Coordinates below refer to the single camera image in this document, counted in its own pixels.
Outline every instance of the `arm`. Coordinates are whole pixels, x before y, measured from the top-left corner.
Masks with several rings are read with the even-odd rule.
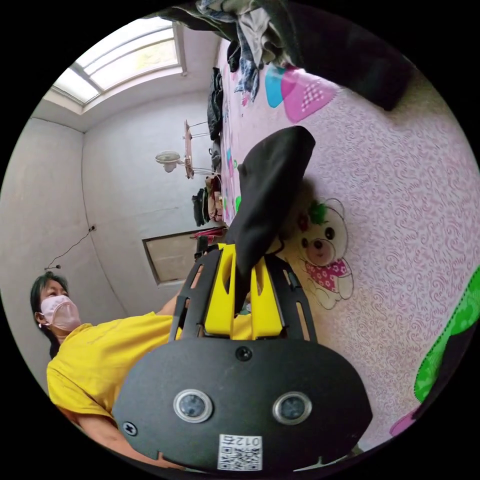
[[[164,460],[161,453],[158,454],[158,459],[156,460],[152,460],[151,458],[138,453],[130,446],[125,437],[106,416],[75,415],[75,417],[78,425],[86,435],[103,447],[146,464],[155,465],[164,469],[184,470],[184,467]]]
[[[202,272],[202,266],[200,266],[200,268],[198,269],[198,273],[196,274],[195,278],[193,279],[193,282],[191,283],[191,287],[194,289],[195,286],[197,285],[197,282],[199,281],[199,277],[200,277],[200,273]],[[162,316],[162,315],[167,315],[169,317],[173,317],[174,316],[174,312],[175,312],[175,305],[177,304],[177,298],[178,296],[180,295],[180,292],[182,291],[182,288],[184,286],[182,285],[180,287],[180,290],[176,293],[176,295],[171,298],[164,306],[163,308],[157,312],[157,315],[158,316]],[[189,301],[187,300],[186,301],[186,306],[188,307],[189,306]]]

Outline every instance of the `yellow bracket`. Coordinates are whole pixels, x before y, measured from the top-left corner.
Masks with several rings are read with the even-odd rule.
[[[280,335],[282,320],[264,257],[251,271],[250,298],[252,339]]]
[[[211,335],[233,338],[237,256],[235,245],[219,243],[218,249],[222,250],[222,255],[213,283],[205,319],[205,330]],[[229,279],[230,283],[227,290],[226,285]],[[270,274],[263,257],[252,269],[250,282],[252,339],[277,337],[283,328],[282,321]]]
[[[233,336],[235,314],[235,245],[219,243],[222,250],[216,272],[210,305],[205,319],[205,330],[211,335]]]

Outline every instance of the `face mask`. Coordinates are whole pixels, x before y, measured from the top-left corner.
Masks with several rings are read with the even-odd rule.
[[[40,308],[47,325],[53,325],[65,332],[73,332],[82,324],[78,308],[65,295],[46,298]]]

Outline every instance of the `green pattern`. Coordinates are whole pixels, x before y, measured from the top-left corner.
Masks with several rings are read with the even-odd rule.
[[[327,208],[323,203],[313,201],[308,209],[308,216],[310,221],[313,224],[321,225],[325,221],[325,214],[327,213]]]
[[[435,344],[426,354],[416,374],[414,392],[417,400],[423,402],[437,379],[442,356],[447,341],[470,328],[480,317],[480,265],[468,282],[460,303],[453,311],[445,330],[436,339]]]

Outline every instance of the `black hair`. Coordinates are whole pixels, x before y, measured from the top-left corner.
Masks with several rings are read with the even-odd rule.
[[[42,293],[42,290],[47,286],[47,283],[49,282],[49,280],[54,280],[55,282],[58,282],[68,294],[69,285],[65,278],[63,278],[60,275],[55,275],[55,273],[51,271],[47,271],[43,275],[40,275],[33,282],[33,285],[31,286],[31,290],[30,290],[30,306],[31,306],[31,311],[33,313],[34,318],[37,312],[42,311],[40,295]],[[46,326],[42,326],[40,330],[50,340],[50,358],[53,360],[59,351],[60,342],[58,341],[55,334]]]

